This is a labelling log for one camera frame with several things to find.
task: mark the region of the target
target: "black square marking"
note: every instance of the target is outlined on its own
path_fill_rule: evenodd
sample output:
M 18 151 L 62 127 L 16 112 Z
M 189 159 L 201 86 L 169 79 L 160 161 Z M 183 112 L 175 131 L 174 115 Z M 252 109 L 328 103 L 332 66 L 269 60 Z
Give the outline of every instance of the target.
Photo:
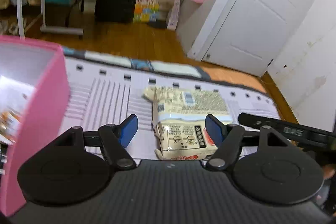
M 124 80 L 130 81 L 131 80 L 131 76 L 130 75 L 124 75 Z

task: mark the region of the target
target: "pink box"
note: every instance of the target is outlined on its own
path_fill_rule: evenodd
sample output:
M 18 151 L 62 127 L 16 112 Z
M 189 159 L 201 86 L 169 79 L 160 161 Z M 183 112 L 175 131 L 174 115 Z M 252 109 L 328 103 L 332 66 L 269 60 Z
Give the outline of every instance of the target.
M 35 87 L 17 132 L 8 148 L 1 177 L 0 210 L 10 216 L 24 199 L 17 171 L 32 155 L 58 136 L 70 89 L 60 45 L 35 39 L 0 36 L 0 76 Z

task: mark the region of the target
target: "door frame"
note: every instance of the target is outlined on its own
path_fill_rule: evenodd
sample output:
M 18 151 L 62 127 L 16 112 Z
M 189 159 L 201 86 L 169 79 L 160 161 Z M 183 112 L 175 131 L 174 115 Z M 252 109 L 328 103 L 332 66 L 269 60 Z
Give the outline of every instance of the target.
M 201 61 L 210 48 L 236 0 L 216 0 L 194 44 L 188 51 L 189 58 Z

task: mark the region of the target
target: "round black disc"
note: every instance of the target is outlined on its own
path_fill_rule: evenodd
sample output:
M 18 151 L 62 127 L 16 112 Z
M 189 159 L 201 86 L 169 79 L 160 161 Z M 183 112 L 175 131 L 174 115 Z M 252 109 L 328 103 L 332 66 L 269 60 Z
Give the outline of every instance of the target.
M 257 152 L 235 165 L 233 179 L 258 200 L 290 205 L 314 196 L 323 184 L 320 166 L 309 156 L 283 152 Z
M 95 195 L 109 181 L 108 164 L 75 146 L 43 149 L 19 169 L 17 180 L 26 199 L 63 206 Z

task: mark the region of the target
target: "white wall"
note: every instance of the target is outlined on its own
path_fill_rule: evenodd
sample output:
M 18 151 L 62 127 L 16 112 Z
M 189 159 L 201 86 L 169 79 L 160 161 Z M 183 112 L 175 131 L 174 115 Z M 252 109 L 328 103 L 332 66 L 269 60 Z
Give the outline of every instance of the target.
M 201 5 L 191 0 L 182 2 L 176 32 L 185 53 L 190 50 L 215 1 L 205 0 Z
M 268 72 L 299 123 L 331 131 L 336 109 L 336 0 L 315 0 Z

